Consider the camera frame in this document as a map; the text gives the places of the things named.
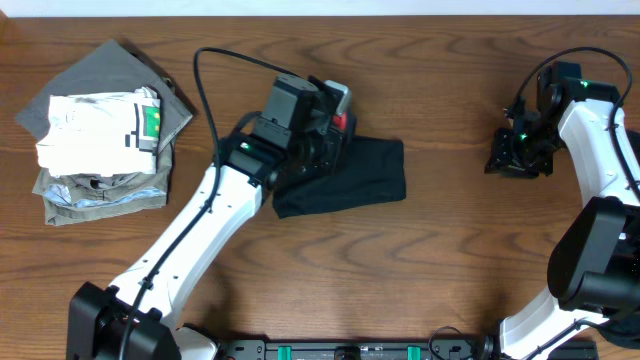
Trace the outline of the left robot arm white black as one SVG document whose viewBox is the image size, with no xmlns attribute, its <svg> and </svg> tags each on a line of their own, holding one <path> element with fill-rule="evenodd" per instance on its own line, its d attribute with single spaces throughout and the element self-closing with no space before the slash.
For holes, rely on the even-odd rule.
<svg viewBox="0 0 640 360">
<path fill-rule="evenodd" d="M 215 358 L 215 340 L 179 324 L 192 291 L 288 177 L 334 172 L 354 132 L 351 100 L 343 84 L 279 74 L 265 109 L 222 138 L 197 191 L 149 250 L 107 288 L 87 282 L 76 292 L 67 358 Z"/>
</svg>

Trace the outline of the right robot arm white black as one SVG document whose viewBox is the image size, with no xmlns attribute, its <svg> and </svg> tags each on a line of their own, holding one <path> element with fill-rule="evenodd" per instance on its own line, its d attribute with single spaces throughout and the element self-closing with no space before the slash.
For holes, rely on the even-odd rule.
<svg viewBox="0 0 640 360">
<path fill-rule="evenodd" d="M 537 73 L 533 111 L 518 96 L 495 132 L 488 174 L 533 179 L 553 172 L 567 149 L 582 209 L 553 249 L 546 286 L 499 324 L 486 355 L 562 359 L 585 328 L 639 340 L 639 135 L 625 128 L 616 86 L 586 80 L 577 63 L 555 61 Z"/>
</svg>

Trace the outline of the black leggings with red waistband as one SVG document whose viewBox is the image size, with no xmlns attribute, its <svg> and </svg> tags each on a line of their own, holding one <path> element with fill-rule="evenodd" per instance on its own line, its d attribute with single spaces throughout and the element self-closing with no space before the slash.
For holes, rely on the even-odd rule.
<svg viewBox="0 0 640 360">
<path fill-rule="evenodd" d="M 307 165 L 276 189 L 272 205 L 281 219 L 406 198 L 403 142 L 357 135 L 351 91 L 330 80 L 324 85 L 338 97 L 332 122 L 345 132 L 345 148 L 335 165 Z"/>
</svg>

